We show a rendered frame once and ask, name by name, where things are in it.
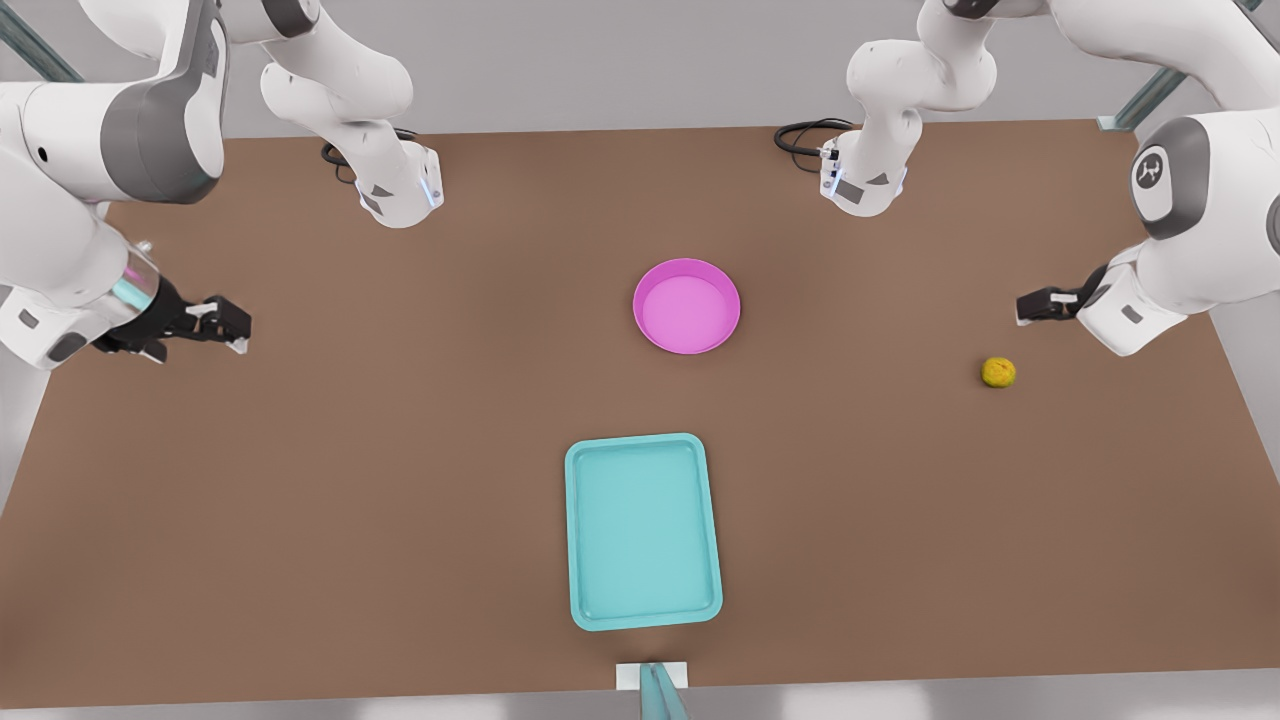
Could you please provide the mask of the teal rectangular tray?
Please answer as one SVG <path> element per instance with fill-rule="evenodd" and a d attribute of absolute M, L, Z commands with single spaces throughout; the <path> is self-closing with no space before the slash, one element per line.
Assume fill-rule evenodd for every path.
<path fill-rule="evenodd" d="M 705 623 L 724 592 L 704 443 L 585 439 L 564 455 L 570 612 L 585 632 Z"/>

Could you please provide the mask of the pink round plate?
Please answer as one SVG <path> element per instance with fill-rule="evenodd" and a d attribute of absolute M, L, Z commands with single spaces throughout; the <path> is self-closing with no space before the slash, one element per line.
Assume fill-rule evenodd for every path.
<path fill-rule="evenodd" d="M 719 347 L 737 329 L 741 311 L 733 281 L 718 266 L 694 258 L 654 265 L 632 296 L 634 320 L 645 338 L 680 355 Z"/>

